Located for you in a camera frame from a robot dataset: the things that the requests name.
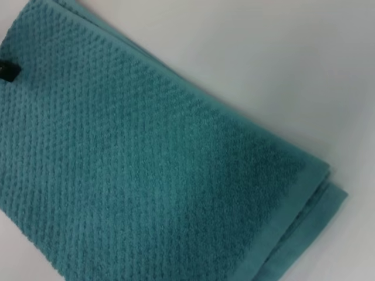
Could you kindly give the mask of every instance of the white background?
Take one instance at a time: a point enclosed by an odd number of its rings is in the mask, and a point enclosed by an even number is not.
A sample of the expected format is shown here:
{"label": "white background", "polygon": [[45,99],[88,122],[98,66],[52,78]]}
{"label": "white background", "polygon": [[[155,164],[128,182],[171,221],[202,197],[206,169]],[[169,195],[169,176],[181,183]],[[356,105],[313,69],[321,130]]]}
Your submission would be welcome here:
{"label": "white background", "polygon": [[[0,0],[0,40],[25,0]],[[375,280],[375,2],[82,0],[184,77],[329,162],[350,197],[283,281]],[[0,280],[63,280],[0,213]]]}

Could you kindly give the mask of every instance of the towel fold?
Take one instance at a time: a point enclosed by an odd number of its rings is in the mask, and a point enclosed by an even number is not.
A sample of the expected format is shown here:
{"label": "towel fold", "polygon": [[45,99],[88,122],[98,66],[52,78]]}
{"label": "towel fold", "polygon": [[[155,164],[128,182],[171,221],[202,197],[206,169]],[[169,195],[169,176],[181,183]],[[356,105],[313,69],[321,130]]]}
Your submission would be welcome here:
{"label": "towel fold", "polygon": [[0,59],[0,208],[68,281],[278,280],[346,197],[74,1],[31,0]]}

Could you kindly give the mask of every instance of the folded towel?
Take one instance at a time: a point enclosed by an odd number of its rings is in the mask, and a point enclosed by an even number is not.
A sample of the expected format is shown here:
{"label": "folded towel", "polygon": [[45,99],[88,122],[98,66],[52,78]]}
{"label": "folded towel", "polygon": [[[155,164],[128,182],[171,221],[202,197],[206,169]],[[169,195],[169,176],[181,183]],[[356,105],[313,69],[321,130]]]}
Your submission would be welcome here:
{"label": "folded towel", "polygon": [[72,0],[31,0],[0,60],[0,208],[68,281],[278,280],[346,197]]}

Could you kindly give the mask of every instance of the waffle texture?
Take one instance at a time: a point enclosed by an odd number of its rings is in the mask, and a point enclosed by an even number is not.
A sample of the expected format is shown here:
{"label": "waffle texture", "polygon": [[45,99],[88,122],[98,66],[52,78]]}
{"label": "waffle texture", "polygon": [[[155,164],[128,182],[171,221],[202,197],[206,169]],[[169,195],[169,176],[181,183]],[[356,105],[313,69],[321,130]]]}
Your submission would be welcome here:
{"label": "waffle texture", "polygon": [[277,280],[345,198],[73,1],[30,1],[0,59],[0,208],[68,281]]}

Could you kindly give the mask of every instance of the fabric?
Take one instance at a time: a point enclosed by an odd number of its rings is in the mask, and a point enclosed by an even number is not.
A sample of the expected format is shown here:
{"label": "fabric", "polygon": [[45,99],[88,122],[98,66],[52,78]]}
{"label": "fabric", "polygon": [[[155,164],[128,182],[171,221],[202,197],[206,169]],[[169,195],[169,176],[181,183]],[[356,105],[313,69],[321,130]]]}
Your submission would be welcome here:
{"label": "fabric", "polygon": [[74,1],[31,0],[0,59],[0,208],[68,281],[278,280],[346,197]]}

